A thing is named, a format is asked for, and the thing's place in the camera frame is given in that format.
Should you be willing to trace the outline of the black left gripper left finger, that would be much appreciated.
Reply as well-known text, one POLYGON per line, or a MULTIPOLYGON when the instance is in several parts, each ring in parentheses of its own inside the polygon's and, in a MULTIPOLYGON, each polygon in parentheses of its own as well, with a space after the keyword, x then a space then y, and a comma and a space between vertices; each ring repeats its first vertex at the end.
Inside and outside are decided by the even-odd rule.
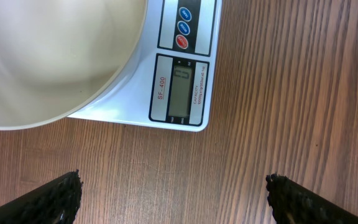
POLYGON ((68 172, 0 206, 0 224, 73 223, 82 196, 78 173, 68 172))

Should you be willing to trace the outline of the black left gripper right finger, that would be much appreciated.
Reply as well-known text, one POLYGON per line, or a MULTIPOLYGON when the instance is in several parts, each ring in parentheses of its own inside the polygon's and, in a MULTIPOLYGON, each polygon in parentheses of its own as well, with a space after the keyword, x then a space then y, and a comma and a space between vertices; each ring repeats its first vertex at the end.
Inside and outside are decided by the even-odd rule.
POLYGON ((358 216, 286 176, 266 176, 268 205, 278 224, 358 224, 358 216))

